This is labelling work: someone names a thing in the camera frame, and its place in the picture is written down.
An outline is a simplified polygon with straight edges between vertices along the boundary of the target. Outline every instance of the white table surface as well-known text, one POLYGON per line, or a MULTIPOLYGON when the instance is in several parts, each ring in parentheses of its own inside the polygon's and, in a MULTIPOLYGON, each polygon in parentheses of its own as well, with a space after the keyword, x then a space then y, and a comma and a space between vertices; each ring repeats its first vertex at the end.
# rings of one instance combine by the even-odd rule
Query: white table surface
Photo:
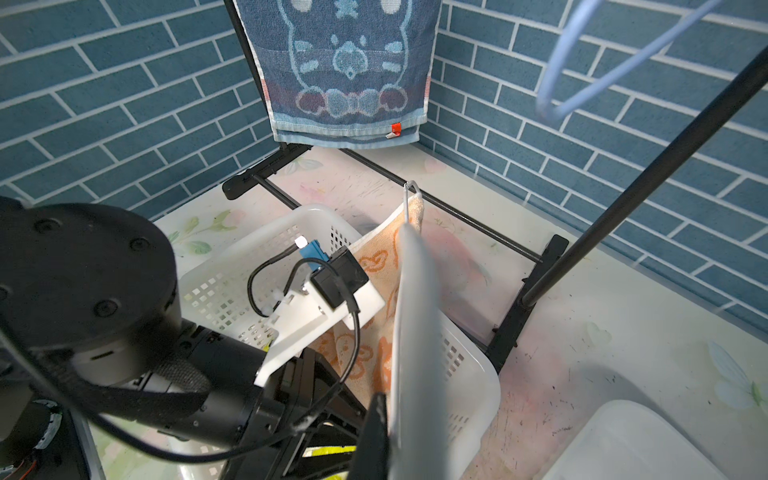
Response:
MULTIPOLYGON (((574 240, 551 221, 416 147, 363 154, 534 251, 541 252, 553 234, 574 240)), ((363 232, 402 202, 402 189, 332 149, 315 147, 270 179, 302 204, 337 209, 363 232)), ((198 227, 174 243, 181 276, 287 212, 260 187, 234 201, 216 187, 156 225, 171 235, 197 217, 198 227), (230 211, 227 224, 237 228, 205 230, 225 210, 230 211)), ((434 207, 425 212, 424 237, 444 269, 442 276, 452 279, 443 288, 445 313, 487 340, 532 263, 434 207)), ((611 255, 591 252, 539 301, 528 320, 499 376, 501 408, 464 478, 541 477, 580 427, 612 399, 633 400, 659 413, 731 480, 765 478, 768 415, 758 406, 736 410, 718 399, 714 386, 723 378, 708 353, 709 341, 721 345, 751 381, 768 382, 767 344, 611 255)), ((161 435, 145 435, 167 444, 161 435)), ((170 465, 96 436, 110 480, 182 478, 170 465)))

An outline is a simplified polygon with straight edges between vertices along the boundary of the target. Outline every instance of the blue brick wallpaper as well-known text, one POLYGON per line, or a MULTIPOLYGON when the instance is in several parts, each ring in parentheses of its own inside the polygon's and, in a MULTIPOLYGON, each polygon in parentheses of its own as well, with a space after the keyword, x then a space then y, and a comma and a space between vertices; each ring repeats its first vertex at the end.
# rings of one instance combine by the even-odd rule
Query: blue brick wallpaper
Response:
POLYGON ((276 148, 223 2, 0 0, 0 195, 155 219, 276 148))
MULTIPOLYGON (((608 0, 571 53, 555 100, 610 71, 703 2, 608 0)), ((535 96, 577 4, 443 0, 421 144, 583 232, 768 45, 768 2, 727 0, 561 124, 545 125, 535 117, 535 96)), ((713 312, 768 333, 768 91, 604 245, 713 312)))

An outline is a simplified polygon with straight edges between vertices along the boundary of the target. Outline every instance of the blue towel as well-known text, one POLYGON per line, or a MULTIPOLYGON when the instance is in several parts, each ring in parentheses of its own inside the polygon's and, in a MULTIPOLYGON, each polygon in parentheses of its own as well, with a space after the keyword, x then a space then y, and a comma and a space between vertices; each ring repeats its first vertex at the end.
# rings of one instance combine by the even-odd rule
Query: blue towel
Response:
POLYGON ((275 140, 378 148, 419 139, 439 0, 236 0, 275 140), (394 136, 393 125, 402 133, 394 136))

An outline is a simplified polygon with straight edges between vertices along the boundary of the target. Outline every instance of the screw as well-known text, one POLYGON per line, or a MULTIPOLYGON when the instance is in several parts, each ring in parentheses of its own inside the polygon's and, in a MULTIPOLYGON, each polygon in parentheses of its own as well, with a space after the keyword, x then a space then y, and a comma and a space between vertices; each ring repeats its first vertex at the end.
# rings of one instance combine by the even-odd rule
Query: screw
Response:
POLYGON ((61 227, 61 223, 53 218, 44 218, 35 222, 35 230, 38 233, 47 233, 53 230, 58 230, 61 227))
POLYGON ((113 300, 102 300, 94 306, 94 313, 102 318, 114 315, 117 311, 118 304, 113 300))
POLYGON ((149 240, 144 237, 134 238, 131 240, 131 250, 134 252, 141 252, 149 248, 149 240))

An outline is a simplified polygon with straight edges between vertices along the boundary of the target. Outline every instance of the orange patterned towel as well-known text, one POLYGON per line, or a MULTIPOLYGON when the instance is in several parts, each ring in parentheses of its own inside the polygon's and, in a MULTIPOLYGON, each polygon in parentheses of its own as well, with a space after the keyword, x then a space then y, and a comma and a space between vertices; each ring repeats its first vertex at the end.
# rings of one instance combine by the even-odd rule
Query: orange patterned towel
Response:
MULTIPOLYGON (((400 285, 400 264, 396 234, 406 221, 404 208, 395 210, 374 231, 349 246, 373 286, 386 301, 386 305, 361 331, 360 354, 346 381, 358 400, 367 406, 374 392, 389 392, 392 378, 392 331, 395 326, 395 306, 400 285)), ((424 218, 424 200, 421 194, 408 202, 409 222, 421 232, 424 218)), ((322 353, 337 372, 352 357, 354 332, 338 322, 310 345, 322 353)))

